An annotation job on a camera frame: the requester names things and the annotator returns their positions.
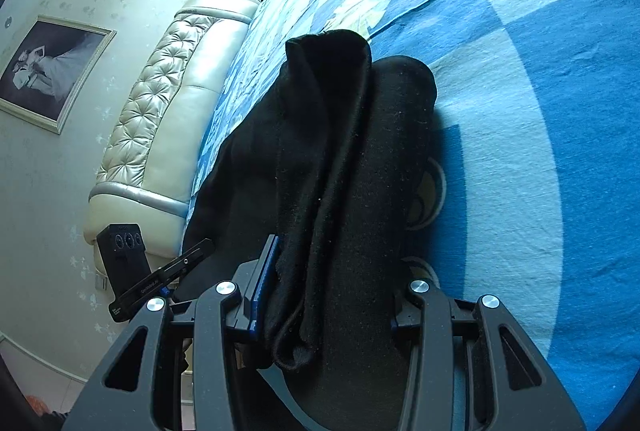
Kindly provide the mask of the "black studded pants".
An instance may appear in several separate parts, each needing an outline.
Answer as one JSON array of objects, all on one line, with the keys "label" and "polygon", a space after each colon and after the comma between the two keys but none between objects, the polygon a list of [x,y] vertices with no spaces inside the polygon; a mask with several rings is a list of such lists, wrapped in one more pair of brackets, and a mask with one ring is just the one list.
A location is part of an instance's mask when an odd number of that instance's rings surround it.
[{"label": "black studded pants", "polygon": [[214,254],[194,299],[279,239],[260,337],[292,396],[331,430],[393,430],[408,373],[390,323],[400,248],[428,159],[436,86],[414,58],[374,59],[349,30],[285,45],[279,76],[224,140],[183,243]]}]

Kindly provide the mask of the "cream tufted leather headboard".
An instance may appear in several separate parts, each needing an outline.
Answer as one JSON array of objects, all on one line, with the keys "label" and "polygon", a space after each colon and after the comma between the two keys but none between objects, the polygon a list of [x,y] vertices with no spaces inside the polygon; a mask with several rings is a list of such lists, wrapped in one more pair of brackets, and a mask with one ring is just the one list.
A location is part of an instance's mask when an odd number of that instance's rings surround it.
[{"label": "cream tufted leather headboard", "polygon": [[144,64],[89,194],[86,243],[136,224],[149,264],[178,255],[203,137],[257,0],[187,0]]}]

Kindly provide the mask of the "framed wedding photo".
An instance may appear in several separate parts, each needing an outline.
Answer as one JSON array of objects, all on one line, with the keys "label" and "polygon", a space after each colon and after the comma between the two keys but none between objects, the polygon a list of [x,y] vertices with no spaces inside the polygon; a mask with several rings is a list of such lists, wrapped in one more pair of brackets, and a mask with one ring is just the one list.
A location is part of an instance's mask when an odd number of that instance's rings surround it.
[{"label": "framed wedding photo", "polygon": [[115,35],[113,29],[38,15],[1,64],[1,110],[61,134],[77,95]]}]

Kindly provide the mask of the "blue patterned bed sheet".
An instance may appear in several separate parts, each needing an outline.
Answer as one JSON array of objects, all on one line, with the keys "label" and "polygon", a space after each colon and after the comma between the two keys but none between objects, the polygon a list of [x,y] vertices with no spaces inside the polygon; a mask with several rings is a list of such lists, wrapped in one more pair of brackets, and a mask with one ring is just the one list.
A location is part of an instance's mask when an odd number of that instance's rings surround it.
[{"label": "blue patterned bed sheet", "polygon": [[197,180],[277,78],[285,42],[331,29],[432,69],[407,250],[450,295],[506,303],[599,428],[639,370],[639,0],[265,0]]}]

